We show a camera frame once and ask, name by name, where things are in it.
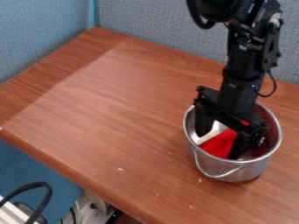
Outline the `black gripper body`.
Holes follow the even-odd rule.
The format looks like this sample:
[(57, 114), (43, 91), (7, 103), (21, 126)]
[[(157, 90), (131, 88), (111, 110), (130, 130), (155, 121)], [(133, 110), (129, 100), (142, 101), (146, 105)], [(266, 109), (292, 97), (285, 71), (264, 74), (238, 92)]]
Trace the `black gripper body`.
[(257, 112), (257, 100), (265, 77), (254, 80), (226, 77), (221, 89), (198, 86), (194, 99), (209, 111), (214, 122), (220, 121), (238, 133), (257, 132), (261, 140), (269, 125)]

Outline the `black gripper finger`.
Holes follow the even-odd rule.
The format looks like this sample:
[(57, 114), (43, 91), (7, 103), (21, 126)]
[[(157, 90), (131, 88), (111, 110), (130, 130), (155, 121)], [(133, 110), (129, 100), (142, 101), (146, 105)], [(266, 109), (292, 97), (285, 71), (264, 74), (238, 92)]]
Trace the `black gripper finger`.
[(260, 144), (261, 137), (257, 132), (242, 131), (234, 139), (229, 158), (237, 160), (250, 147)]
[(204, 137), (212, 132), (214, 118), (210, 111), (200, 104), (196, 104), (196, 132), (200, 137)]

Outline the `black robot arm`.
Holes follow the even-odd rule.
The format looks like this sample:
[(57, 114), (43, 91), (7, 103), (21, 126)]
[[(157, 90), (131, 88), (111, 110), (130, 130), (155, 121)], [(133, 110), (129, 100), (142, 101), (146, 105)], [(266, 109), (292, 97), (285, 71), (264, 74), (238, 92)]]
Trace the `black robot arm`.
[(237, 133), (228, 158), (237, 160), (262, 144), (270, 129), (258, 113), (265, 77), (282, 57), (280, 36), (285, 21), (278, 0), (186, 0), (194, 23), (205, 30), (224, 23), (229, 29), (229, 62), (221, 89), (198, 87), (196, 132), (205, 136), (216, 122)]

